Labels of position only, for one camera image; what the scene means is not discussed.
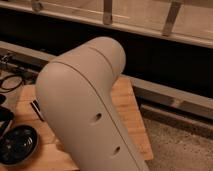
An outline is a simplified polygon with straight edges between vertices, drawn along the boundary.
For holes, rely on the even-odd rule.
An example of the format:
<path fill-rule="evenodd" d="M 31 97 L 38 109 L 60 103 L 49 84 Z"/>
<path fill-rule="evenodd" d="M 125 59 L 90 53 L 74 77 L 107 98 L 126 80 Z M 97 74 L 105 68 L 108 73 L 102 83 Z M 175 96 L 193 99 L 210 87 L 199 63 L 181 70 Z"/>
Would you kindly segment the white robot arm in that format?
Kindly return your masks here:
<path fill-rule="evenodd" d="M 36 81 L 45 121 L 80 171 L 149 171 L 112 102 L 121 44 L 94 38 L 51 60 Z"/>

